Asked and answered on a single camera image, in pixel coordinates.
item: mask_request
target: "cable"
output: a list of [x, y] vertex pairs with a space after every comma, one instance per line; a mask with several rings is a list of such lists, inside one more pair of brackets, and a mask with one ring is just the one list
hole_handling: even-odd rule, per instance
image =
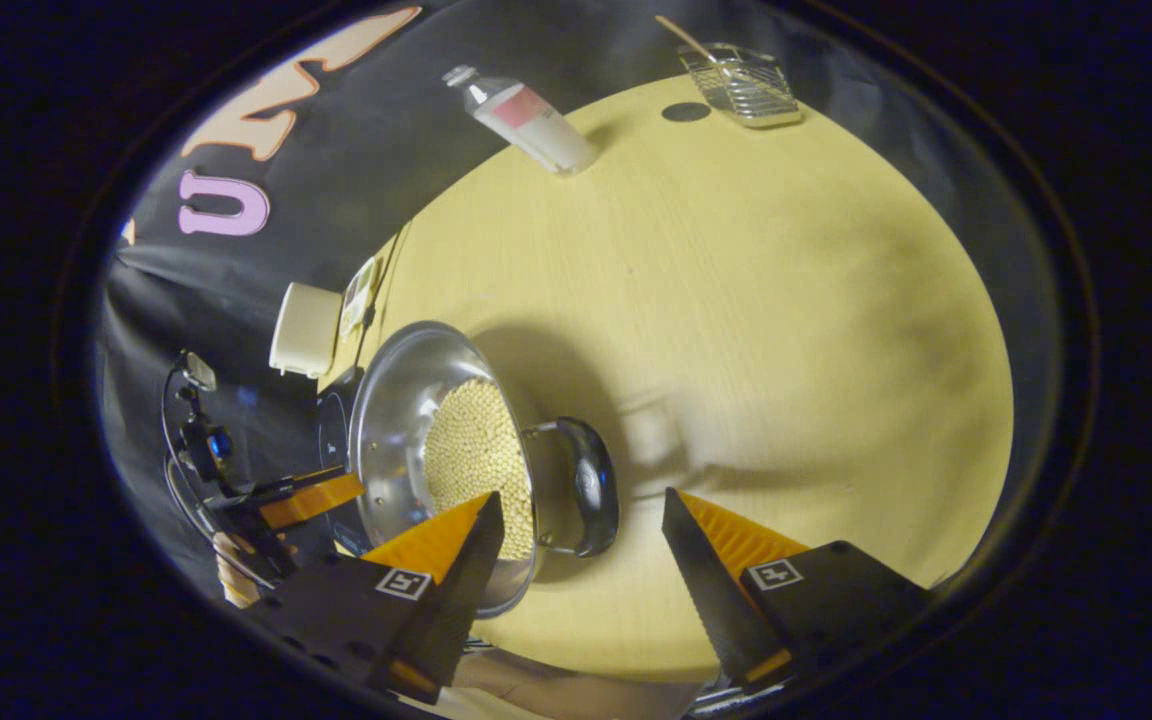
[[189, 525], [191, 525], [191, 528], [200, 535], [202, 539], [204, 539], [207, 546], [211, 547], [212, 552], [215, 552], [217, 555], [229, 562], [229, 566], [233, 566], [234, 570], [238, 570], [238, 573], [245, 575], [248, 579], [252, 581], [252, 583], [259, 584], [262, 588], [274, 589], [274, 584], [270, 583], [268, 579], [262, 578], [260, 575], [257, 575], [252, 570], [248, 569], [241, 561], [230, 558], [229, 553], [222, 552], [217, 547], [214, 538], [207, 535], [207, 530], [202, 528], [202, 523], [196, 520], [192, 514], [189, 514], [189, 510], [184, 505], [184, 498], [180, 497], [179, 490], [175, 487], [175, 483], [172, 482], [173, 465], [177, 469], [180, 477], [188, 477], [188, 475], [185, 475], [184, 467], [180, 464], [180, 456], [177, 455], [175, 445], [172, 441], [172, 430], [168, 429], [168, 389], [172, 387], [172, 377], [177, 373], [180, 370], [180, 363], [182, 363], [187, 355], [187, 350], [180, 351], [180, 355], [172, 364], [172, 369], [168, 370], [168, 377], [166, 377], [165, 381], [162, 381], [162, 397], [159, 400], [159, 418], [162, 420], [162, 439], [168, 444], [168, 455], [162, 457], [162, 479], [166, 483], [166, 486], [168, 486], [168, 493], [172, 497], [172, 500], [177, 503], [180, 511], [182, 511], [184, 518], [189, 521]]

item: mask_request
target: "table surface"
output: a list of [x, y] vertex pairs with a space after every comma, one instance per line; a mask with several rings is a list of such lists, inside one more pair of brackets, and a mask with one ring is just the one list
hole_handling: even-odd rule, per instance
[[[515, 611], [475, 624], [568, 669], [717, 673], [660, 533], [667, 486], [809, 546], [847, 539], [929, 588], [1005, 483], [1005, 341], [950, 228], [813, 109], [761, 131], [660, 115], [699, 99], [680, 76], [576, 109], [600, 147], [589, 169], [554, 177], [506, 149], [381, 250], [362, 365], [403, 325], [442, 320], [608, 445], [616, 543], [548, 556]], [[356, 351], [357, 333], [320, 388]]]

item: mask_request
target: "pink bottle label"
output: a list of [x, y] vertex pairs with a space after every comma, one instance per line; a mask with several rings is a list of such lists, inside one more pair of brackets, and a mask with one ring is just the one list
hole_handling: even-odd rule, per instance
[[492, 114], [502, 119], [510, 128], [518, 129], [546, 109], [550, 109], [550, 103], [532, 92], [531, 88], [522, 88], [511, 99], [498, 105]]

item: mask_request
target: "stainless steel bowl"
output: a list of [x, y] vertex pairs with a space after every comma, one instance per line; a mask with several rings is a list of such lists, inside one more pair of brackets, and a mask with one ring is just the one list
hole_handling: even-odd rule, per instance
[[[524, 393], [495, 376], [483, 354], [461, 332], [442, 323], [416, 323], [399, 329], [376, 351], [349, 420], [349, 465], [367, 488], [358, 498], [362, 523], [371, 543], [380, 544], [431, 518], [434, 501], [425, 483], [425, 434], [452, 389], [480, 378], [493, 382], [518, 432], [532, 500], [532, 548], [524, 560], [497, 561], [483, 593], [479, 617], [494, 617], [522, 600], [543, 552], [592, 558], [616, 539], [620, 525], [616, 479], [602, 439], [584, 420], [543, 420]], [[543, 432], [556, 432], [573, 448], [570, 469]], [[575, 475], [564, 480], [563, 475]], [[573, 547], [554, 538], [567, 529], [575, 495], [584, 535]]]

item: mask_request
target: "pink letter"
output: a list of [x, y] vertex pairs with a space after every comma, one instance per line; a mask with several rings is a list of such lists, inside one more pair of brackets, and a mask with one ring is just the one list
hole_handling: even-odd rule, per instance
[[196, 176], [192, 170], [185, 170], [180, 176], [180, 199], [188, 200], [195, 195], [222, 195], [241, 202], [243, 209], [236, 215], [217, 215], [200, 213], [188, 205], [180, 209], [177, 217], [180, 232], [185, 234], [210, 232], [214, 234], [232, 234], [243, 236], [265, 227], [270, 219], [270, 197], [259, 187], [238, 179], [210, 179]]

